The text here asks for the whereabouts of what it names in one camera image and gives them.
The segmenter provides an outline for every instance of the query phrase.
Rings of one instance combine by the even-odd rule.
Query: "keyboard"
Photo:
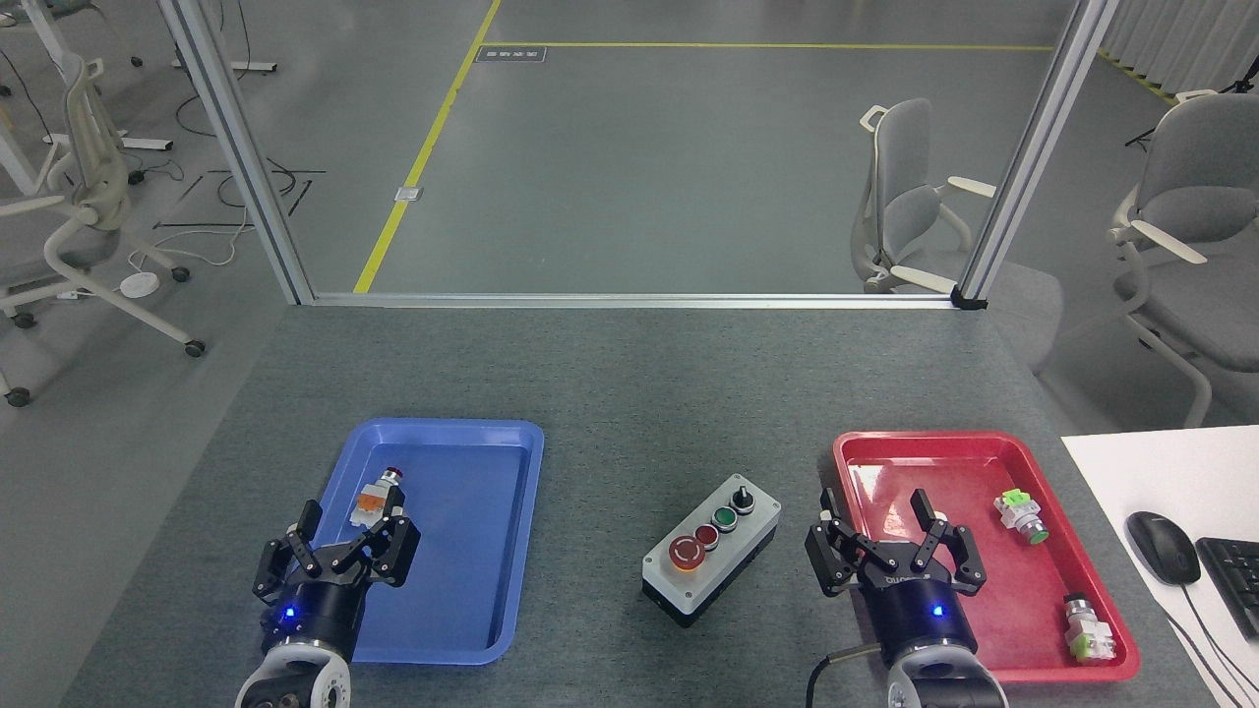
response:
[[[1248,640],[1259,637],[1259,543],[1200,538],[1197,554]]]

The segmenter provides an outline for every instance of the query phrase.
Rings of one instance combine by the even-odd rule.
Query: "blue tray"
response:
[[[354,428],[324,490],[315,545],[363,532],[350,510],[385,467],[403,472],[422,537],[402,587],[368,592],[355,661],[481,665],[516,634],[543,431],[525,421],[375,418]]]

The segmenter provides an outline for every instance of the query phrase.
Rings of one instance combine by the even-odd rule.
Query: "yellow floor line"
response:
[[[953,52],[1050,52],[1030,44],[796,44],[754,42],[487,42],[486,47],[577,47],[596,49],[906,49]]]
[[[1107,54],[1104,49],[1098,49],[1098,55],[1102,57],[1103,59],[1105,59],[1107,62],[1110,62],[1112,66],[1117,67],[1121,72],[1123,72],[1123,73],[1128,74],[1129,77],[1132,77],[1133,81],[1136,81],[1141,86],[1144,86],[1147,89],[1149,89],[1151,93],[1153,93],[1155,96],[1162,98],[1168,105],[1171,105],[1171,106],[1176,105],[1176,97],[1175,96],[1168,96],[1162,88],[1158,87],[1157,83],[1151,83],[1149,81],[1146,79],[1146,77],[1138,74],[1137,72],[1134,72],[1134,71],[1129,69],[1128,67],[1124,67],[1123,64],[1121,64],[1118,60],[1110,58],[1110,55]]]
[[[446,92],[446,101],[442,102],[442,107],[437,111],[437,118],[433,120],[432,127],[428,128],[428,137],[424,139],[424,145],[419,149],[419,155],[415,156],[415,163],[412,164],[410,173],[407,174],[405,186],[419,184],[419,175],[424,174],[424,165],[428,164],[428,157],[433,154],[437,137],[442,135],[442,127],[446,126],[446,118],[451,113],[451,106],[454,105],[454,97],[458,94],[460,87],[463,86],[463,78],[467,77],[468,68],[472,67],[476,53],[481,49],[481,43],[485,42],[485,33],[490,30],[490,23],[494,21],[494,15],[499,11],[501,1],[494,0],[485,14],[485,19],[481,20],[481,29],[477,30],[476,38],[468,45],[468,52],[463,55],[463,63],[460,64],[460,71],[454,74],[454,81],[451,82],[451,88]],[[376,244],[371,248],[371,254],[368,257],[366,265],[363,266],[363,272],[359,273],[359,281],[354,285],[354,292],[371,290],[371,282],[376,278],[376,272],[380,271],[380,262],[384,261],[385,253],[389,251],[389,244],[393,243],[393,237],[398,232],[398,224],[402,223],[402,217],[407,213],[407,204],[410,204],[410,202],[394,202],[393,210],[389,212],[389,218],[385,219],[385,226],[380,229],[380,237],[376,238]]]

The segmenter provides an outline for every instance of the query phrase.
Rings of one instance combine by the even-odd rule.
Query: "white round device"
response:
[[[157,281],[156,273],[140,272],[122,278],[122,283],[118,285],[118,291],[135,300],[136,297],[152,295],[156,292],[159,285],[160,282]]]

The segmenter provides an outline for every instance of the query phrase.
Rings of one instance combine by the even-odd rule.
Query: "black selector switch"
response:
[[[730,495],[730,508],[739,513],[740,517],[747,517],[752,513],[752,508],[757,505],[757,498],[748,491],[747,486],[739,486],[739,489]]]

